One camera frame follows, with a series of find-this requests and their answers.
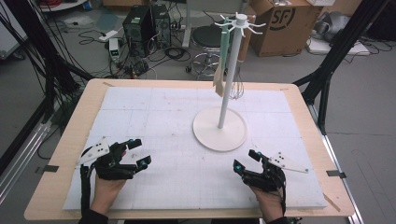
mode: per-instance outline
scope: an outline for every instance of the white tabletop mat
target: white tabletop mat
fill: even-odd
[[[140,138],[143,146],[127,152],[121,163],[135,164],[148,155],[147,170],[128,180],[113,209],[252,208],[257,201],[233,171],[237,159],[261,173],[261,163],[248,156],[254,149],[267,157],[281,151],[309,169],[308,174],[285,170],[287,207],[326,206],[323,193],[304,148],[294,117],[282,91],[245,91],[229,108],[247,123],[247,140],[238,149],[217,152],[202,146],[192,130],[202,109],[221,106],[213,90],[167,88],[109,88],[84,148],[103,136],[108,143]],[[92,173],[92,194],[94,191]],[[64,209],[80,208],[79,169]]]

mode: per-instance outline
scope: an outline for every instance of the wooden table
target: wooden table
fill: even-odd
[[[211,82],[168,80],[116,80],[93,79],[83,92],[49,165],[59,166],[56,173],[43,174],[24,216],[28,220],[80,219],[79,211],[63,210],[70,187],[76,160],[84,148],[90,128],[96,118],[108,87],[195,88],[210,89]],[[341,179],[327,176],[326,171],[336,170],[318,128],[305,105],[300,91],[292,84],[244,83],[246,90],[283,91],[297,123],[304,146],[312,161],[319,184],[328,206],[324,209],[288,209],[288,217],[350,217],[354,213],[352,202]],[[227,210],[118,210],[110,211],[113,219],[131,218],[216,218],[260,217],[257,209]]]

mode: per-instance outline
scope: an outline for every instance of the human hand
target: human hand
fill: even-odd
[[[262,218],[265,223],[283,217],[281,194],[279,192],[265,192],[254,187],[250,188],[256,195],[260,210],[262,211]]]
[[[95,195],[91,205],[91,210],[105,215],[111,205],[116,200],[120,190],[125,185],[126,180],[105,180],[95,177]]]

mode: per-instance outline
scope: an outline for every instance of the sf logo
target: sf logo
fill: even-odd
[[[271,20],[270,30],[278,31],[285,29],[293,20],[295,12],[295,8],[275,11],[274,17]]]

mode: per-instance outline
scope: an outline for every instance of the white pole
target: white pole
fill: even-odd
[[[245,22],[247,22],[248,17],[244,14],[236,15],[236,24],[239,26],[243,26]],[[231,49],[231,56],[229,61],[229,69],[227,73],[227,80],[225,83],[225,91],[221,105],[220,111],[220,119],[219,119],[219,129],[222,129],[224,126],[225,114],[227,112],[228,100],[230,99],[231,87],[233,86],[233,75],[235,73],[236,61],[238,58],[239,48],[241,47],[242,40],[242,29],[239,27],[234,27],[233,31],[233,46]]]

